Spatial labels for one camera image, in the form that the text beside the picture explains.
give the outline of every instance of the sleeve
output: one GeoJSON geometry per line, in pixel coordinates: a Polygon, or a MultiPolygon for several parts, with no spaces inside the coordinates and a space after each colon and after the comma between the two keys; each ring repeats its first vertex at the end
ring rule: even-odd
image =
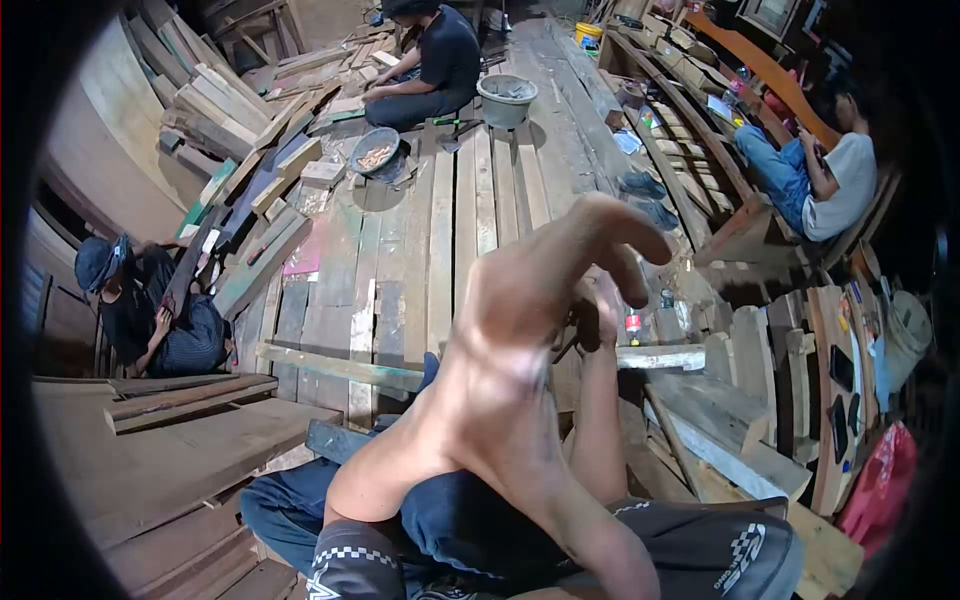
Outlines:
{"type": "Polygon", "coordinates": [[[406,598],[394,546],[369,524],[350,520],[320,532],[306,590],[310,598],[406,598]]]}
{"type": "Polygon", "coordinates": [[[420,45],[420,80],[425,84],[441,85],[449,79],[456,50],[443,48],[441,39],[428,37],[420,45]]]}

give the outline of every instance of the black t-shirt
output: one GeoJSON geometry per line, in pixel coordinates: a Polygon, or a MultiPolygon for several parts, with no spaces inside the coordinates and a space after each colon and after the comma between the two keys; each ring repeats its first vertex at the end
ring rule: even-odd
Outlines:
{"type": "Polygon", "coordinates": [[[446,4],[420,35],[420,80],[438,89],[474,89],[480,79],[480,44],[462,14],[446,4]]]}
{"type": "Polygon", "coordinates": [[[120,297],[110,304],[100,302],[104,332],[117,351],[117,359],[126,367],[147,353],[147,344],[156,328],[156,312],[137,283],[140,281],[146,285],[149,273],[156,269],[154,252],[163,252],[163,249],[151,247],[144,253],[141,259],[143,271],[137,268],[134,261],[125,264],[120,297]]]}

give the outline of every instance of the person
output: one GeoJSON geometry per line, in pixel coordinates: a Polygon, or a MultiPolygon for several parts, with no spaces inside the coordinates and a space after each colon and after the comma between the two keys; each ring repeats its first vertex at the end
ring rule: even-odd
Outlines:
{"type": "Polygon", "coordinates": [[[779,152],[752,125],[744,125],[733,137],[786,223],[814,242],[852,225],[870,204],[876,185],[874,142],[864,95],[856,84],[846,82],[836,90],[835,101],[837,123],[844,135],[822,159],[822,146],[803,127],[779,152]]]}
{"type": "Polygon", "coordinates": [[[428,359],[427,385],[396,422],[342,467],[320,459],[244,490],[245,522],[304,572],[308,594],[790,597],[803,545],[785,521],[627,494],[607,274],[630,305],[647,295],[625,244],[654,264],[671,257],[641,211],[593,193],[522,242],[484,254],[443,361],[428,359]],[[607,274],[582,277],[592,263],[607,274]],[[586,356],[567,461],[542,383],[571,309],[586,356]],[[411,586],[423,556],[448,569],[446,583],[411,586]],[[473,583],[487,587],[464,591],[449,583],[450,570],[482,575],[473,583]],[[491,592],[492,582],[500,589],[491,592]]]}
{"type": "Polygon", "coordinates": [[[212,372],[226,358],[226,324],[213,298],[191,284],[180,319],[161,306],[176,266],[165,248],[186,248],[189,237],[131,248],[126,233],[110,244],[85,239],[77,250],[74,274],[81,289],[100,299],[104,333],[127,377],[173,377],[212,372]]]}
{"type": "Polygon", "coordinates": [[[383,12],[399,27],[423,31],[417,46],[364,93],[367,122],[406,132],[466,106],[480,78],[480,45],[467,20],[437,0],[385,0],[383,12]]]}

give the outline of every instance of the blue jeans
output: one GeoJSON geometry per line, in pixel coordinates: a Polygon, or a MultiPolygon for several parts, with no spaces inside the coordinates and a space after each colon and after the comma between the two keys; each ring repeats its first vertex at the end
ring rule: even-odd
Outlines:
{"type": "Polygon", "coordinates": [[[764,192],[783,219],[798,235],[804,233],[804,203],[810,193],[810,175],[806,172],[804,147],[800,138],[790,141],[777,152],[753,125],[744,125],[733,136],[747,166],[754,167],[762,179],[764,192]]]}
{"type": "MultiPolygon", "coordinates": [[[[431,354],[424,366],[421,389],[433,380],[439,363],[431,354]]],[[[305,576],[324,528],[326,490],[339,467],[318,458],[257,477],[240,496],[244,522],[305,576]]],[[[556,575],[553,567],[566,559],[536,523],[467,470],[416,485],[399,516],[406,539],[397,546],[408,591],[453,573],[511,593],[513,585],[549,581],[556,575]],[[405,543],[417,550],[404,552],[405,543]]]]}

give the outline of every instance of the plastic bucket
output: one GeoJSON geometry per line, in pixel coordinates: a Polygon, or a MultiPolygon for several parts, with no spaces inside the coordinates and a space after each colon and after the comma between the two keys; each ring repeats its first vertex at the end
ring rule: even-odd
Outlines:
{"type": "Polygon", "coordinates": [[[581,48],[587,46],[599,46],[600,37],[603,36],[603,30],[589,23],[577,23],[577,31],[573,35],[574,41],[581,48]]]}
{"type": "Polygon", "coordinates": [[[477,82],[477,93],[487,125],[511,130],[527,118],[530,103],[537,97],[537,86],[516,75],[485,75],[477,82]]]}
{"type": "Polygon", "coordinates": [[[886,364],[890,393],[897,392],[926,353],[933,339],[930,319],[913,294],[899,291],[887,312],[886,364]]]}
{"type": "Polygon", "coordinates": [[[400,173],[403,172],[404,156],[403,153],[396,151],[399,145],[400,134],[397,133],[395,129],[378,127],[375,130],[367,132],[366,135],[357,141],[356,146],[353,147],[353,152],[350,153],[347,165],[350,171],[354,173],[359,173],[372,180],[393,183],[393,181],[399,177],[400,173]],[[370,150],[383,148],[384,146],[390,146],[390,155],[379,164],[372,168],[365,169],[357,162],[358,158],[362,158],[370,150]]]}

